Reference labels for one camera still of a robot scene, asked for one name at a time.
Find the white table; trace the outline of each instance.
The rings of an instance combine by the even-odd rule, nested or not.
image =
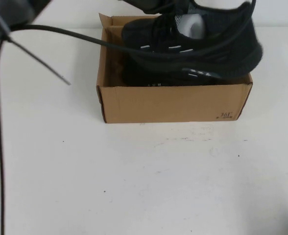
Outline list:
[[[72,86],[5,47],[7,235],[288,235],[288,28],[257,31],[239,121],[124,125],[101,117],[99,46],[15,33]]]

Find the white background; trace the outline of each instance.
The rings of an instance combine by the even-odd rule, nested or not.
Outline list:
[[[197,0],[211,7],[238,7],[243,0]],[[140,15],[142,11],[118,0],[53,0],[37,21],[67,28],[100,27],[98,13]],[[288,0],[257,0],[254,20],[258,26],[288,25]]]

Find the shoe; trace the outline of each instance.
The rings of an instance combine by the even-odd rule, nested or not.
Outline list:
[[[151,72],[180,72],[182,77],[194,78],[200,75],[223,79],[241,77],[259,64],[263,49],[252,20],[246,23],[252,13],[250,3],[245,2],[237,9],[220,10],[190,1],[188,9],[189,14],[170,13],[155,19],[136,20],[126,24],[122,30],[122,39],[127,47],[176,54],[176,58],[160,59],[135,54],[131,54],[131,58]],[[187,22],[191,24],[189,35],[181,31]],[[199,36],[202,28],[204,38],[194,37],[193,32],[199,31]],[[239,30],[240,34],[233,39]]]
[[[128,58],[122,72],[123,82],[130,87],[172,87],[223,85],[222,79],[201,76],[182,77],[180,72],[150,72]]]

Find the black wire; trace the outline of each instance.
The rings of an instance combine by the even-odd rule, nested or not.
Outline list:
[[[0,55],[3,46],[3,40],[0,41]],[[2,113],[0,102],[0,235],[5,235],[5,165],[3,157],[2,142]]]
[[[175,58],[182,58],[182,57],[186,58],[189,56],[204,55],[208,52],[220,49],[220,48],[228,45],[229,43],[233,42],[245,30],[246,26],[250,23],[250,20],[252,18],[252,15],[253,15],[253,12],[255,9],[255,5],[256,5],[256,0],[252,0],[252,6],[251,6],[250,14],[247,15],[241,28],[239,30],[237,30],[235,32],[235,34],[233,34],[230,38],[228,38],[227,40],[225,40],[219,44],[216,44],[214,46],[207,47],[207,48],[200,49],[200,50],[193,51],[193,52],[187,52],[187,53],[153,53],[153,52],[149,52],[149,51],[141,51],[138,49],[133,49],[133,48],[129,48],[129,47],[124,47],[124,46],[119,46],[116,44],[108,43],[108,42],[105,42],[103,40],[89,37],[89,36],[86,36],[86,35],[83,35],[80,33],[75,33],[72,31],[65,30],[65,29],[56,28],[56,27],[52,27],[52,26],[46,26],[46,25],[29,24],[29,25],[23,25],[23,26],[15,27],[15,28],[12,28],[11,30],[13,32],[14,31],[21,31],[21,30],[42,30],[42,31],[55,32],[55,33],[64,34],[67,36],[79,38],[79,39],[82,39],[84,41],[99,44],[99,45],[109,47],[112,49],[116,49],[119,51],[131,53],[131,54],[136,54],[136,55],[141,55],[141,56],[145,56],[145,57],[151,57],[151,58],[160,58],[160,59],[175,59]]]

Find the cardboard box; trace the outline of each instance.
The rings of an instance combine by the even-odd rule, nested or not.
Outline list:
[[[102,40],[123,45],[123,26],[139,18],[144,17],[100,14]],[[247,75],[225,85],[128,87],[121,80],[125,57],[122,52],[101,47],[96,89],[106,123],[234,121],[253,86]]]

